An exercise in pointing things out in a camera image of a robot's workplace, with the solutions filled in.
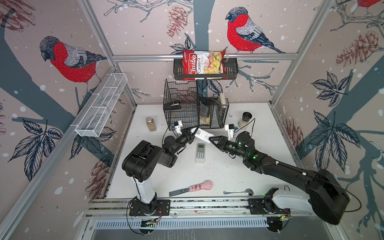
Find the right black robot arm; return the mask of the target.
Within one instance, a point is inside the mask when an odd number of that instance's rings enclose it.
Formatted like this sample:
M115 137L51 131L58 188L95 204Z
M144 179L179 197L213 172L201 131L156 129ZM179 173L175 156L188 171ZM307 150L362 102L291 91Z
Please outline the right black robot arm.
M267 213L301 210L316 214L323 221L338 225L350 202L349 194L327 170L307 171L278 161L255 148L249 132L243 132L235 142L225 136L209 137L221 152L240 157L251 171L280 179L300 190L301 194L271 188L263 198Z

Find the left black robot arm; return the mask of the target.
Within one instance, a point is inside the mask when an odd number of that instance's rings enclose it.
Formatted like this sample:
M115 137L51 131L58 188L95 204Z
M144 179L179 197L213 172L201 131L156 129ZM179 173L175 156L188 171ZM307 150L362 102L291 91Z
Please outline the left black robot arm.
M201 128L193 126L180 131L178 136L163 137L162 146L155 146L147 141L141 141L124 159L122 170L135 183L138 196L133 200L143 209L153 212L157 204L150 176L155 167L160 164L172 168L183 149L191 144L201 133Z

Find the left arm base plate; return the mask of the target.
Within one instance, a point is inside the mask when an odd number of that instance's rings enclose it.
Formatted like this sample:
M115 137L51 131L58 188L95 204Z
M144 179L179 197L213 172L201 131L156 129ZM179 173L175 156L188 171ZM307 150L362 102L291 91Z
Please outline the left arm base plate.
M130 217L144 216L168 216L170 214L170 200L153 200L149 204L141 202L138 198L131 200L131 205L128 207Z

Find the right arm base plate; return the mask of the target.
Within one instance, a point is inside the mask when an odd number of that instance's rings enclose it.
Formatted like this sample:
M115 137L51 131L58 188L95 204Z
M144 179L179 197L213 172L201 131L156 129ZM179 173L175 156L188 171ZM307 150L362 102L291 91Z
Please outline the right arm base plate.
M280 209L272 200L264 200L260 198L248 199L251 215L290 215L290 209Z

